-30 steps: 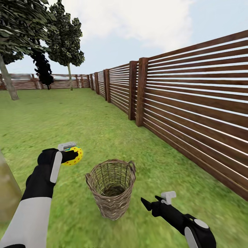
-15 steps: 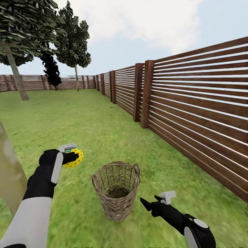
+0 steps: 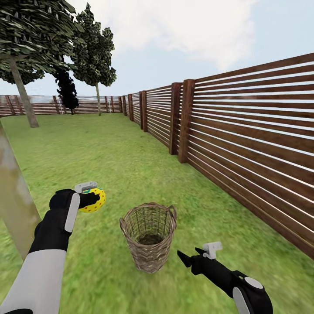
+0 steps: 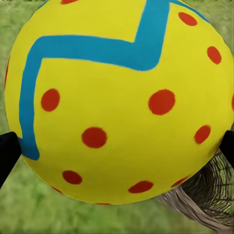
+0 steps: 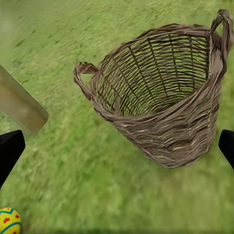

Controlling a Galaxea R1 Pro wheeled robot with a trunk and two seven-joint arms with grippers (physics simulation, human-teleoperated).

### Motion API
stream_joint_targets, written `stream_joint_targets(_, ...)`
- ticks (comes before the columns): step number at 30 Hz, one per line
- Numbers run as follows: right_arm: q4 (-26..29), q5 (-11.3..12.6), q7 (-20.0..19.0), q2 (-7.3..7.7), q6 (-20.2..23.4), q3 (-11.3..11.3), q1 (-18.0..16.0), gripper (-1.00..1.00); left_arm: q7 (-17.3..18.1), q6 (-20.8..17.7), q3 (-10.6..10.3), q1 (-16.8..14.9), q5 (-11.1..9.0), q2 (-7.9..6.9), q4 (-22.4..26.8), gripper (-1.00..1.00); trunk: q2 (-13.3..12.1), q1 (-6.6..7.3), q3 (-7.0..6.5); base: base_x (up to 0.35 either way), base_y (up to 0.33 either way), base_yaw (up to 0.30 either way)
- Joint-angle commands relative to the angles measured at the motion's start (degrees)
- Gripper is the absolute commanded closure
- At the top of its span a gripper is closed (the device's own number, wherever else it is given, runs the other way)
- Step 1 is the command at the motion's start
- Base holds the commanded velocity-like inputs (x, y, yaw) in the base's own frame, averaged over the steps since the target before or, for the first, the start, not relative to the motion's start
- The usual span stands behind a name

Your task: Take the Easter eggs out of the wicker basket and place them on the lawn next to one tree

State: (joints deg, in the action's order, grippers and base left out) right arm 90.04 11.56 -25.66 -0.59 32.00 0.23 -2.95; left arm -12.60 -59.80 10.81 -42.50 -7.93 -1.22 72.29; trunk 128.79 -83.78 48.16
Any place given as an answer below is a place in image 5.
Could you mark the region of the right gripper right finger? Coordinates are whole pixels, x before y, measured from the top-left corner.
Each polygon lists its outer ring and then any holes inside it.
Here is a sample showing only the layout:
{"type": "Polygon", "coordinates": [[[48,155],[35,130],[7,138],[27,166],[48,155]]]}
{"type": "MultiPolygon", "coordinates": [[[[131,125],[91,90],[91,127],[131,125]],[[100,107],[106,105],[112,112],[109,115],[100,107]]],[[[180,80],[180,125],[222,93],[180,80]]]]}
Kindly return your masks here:
{"type": "Polygon", "coordinates": [[[234,132],[222,130],[218,146],[234,169],[234,132]]]}

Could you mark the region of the wicker basket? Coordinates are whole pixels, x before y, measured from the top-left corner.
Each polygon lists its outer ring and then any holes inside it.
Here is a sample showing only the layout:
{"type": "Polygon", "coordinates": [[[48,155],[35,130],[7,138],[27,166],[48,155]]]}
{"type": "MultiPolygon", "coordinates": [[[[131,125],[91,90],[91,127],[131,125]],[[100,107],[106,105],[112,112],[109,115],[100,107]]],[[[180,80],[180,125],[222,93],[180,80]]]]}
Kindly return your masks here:
{"type": "Polygon", "coordinates": [[[234,45],[233,22],[230,11],[220,9],[210,28],[172,23],[150,29],[112,50],[97,68],[87,61],[78,61],[73,71],[74,82],[91,101],[94,111],[145,157],[165,168],[196,163],[208,152],[215,139],[222,81],[227,72],[226,58],[234,45]],[[222,37],[216,31],[221,23],[222,37]],[[155,51],[155,44],[162,46],[155,51]],[[175,52],[188,53],[190,60],[176,57],[175,52]],[[172,55],[157,58],[157,55],[168,53],[172,55]],[[194,54],[205,59],[203,62],[194,61],[194,54]],[[132,60],[122,65],[130,57],[132,60]],[[183,63],[177,64],[177,61],[183,63]],[[153,67],[141,68],[150,64],[153,67]],[[173,70],[168,71],[170,68],[173,70]],[[190,71],[204,74],[204,79],[196,78],[190,71]],[[88,83],[89,88],[80,78],[83,74],[94,74],[88,83]],[[128,90],[121,96],[123,83],[128,90]],[[196,83],[202,85],[196,87],[196,83]],[[160,98],[162,101],[170,97],[166,85],[177,85],[178,90],[182,86],[192,90],[184,92],[185,97],[178,102],[171,101],[161,106],[154,102],[148,104],[142,114],[136,114],[126,100],[133,95],[131,100],[139,101],[142,96],[136,90],[142,84],[149,95],[159,84],[164,92],[160,98]],[[109,92],[113,95],[111,101],[109,92]],[[125,115],[125,109],[131,116],[125,115]],[[149,110],[150,113],[145,115],[149,110]]]}

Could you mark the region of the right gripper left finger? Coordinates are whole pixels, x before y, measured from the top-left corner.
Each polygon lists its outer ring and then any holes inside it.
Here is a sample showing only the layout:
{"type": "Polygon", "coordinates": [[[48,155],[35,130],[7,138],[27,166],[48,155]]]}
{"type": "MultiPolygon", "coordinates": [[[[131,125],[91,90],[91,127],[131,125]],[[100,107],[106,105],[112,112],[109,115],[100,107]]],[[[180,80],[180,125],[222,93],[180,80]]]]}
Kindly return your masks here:
{"type": "Polygon", "coordinates": [[[25,149],[21,130],[0,135],[0,189],[25,149]]]}

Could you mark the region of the easter egg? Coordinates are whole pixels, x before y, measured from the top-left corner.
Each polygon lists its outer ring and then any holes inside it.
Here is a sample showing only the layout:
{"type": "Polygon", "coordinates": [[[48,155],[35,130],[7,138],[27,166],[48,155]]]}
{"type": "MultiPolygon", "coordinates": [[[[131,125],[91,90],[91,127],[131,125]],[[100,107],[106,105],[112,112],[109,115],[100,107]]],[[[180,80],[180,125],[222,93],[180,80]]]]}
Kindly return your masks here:
{"type": "Polygon", "coordinates": [[[12,208],[0,209],[0,234],[20,234],[21,219],[12,208]]]}

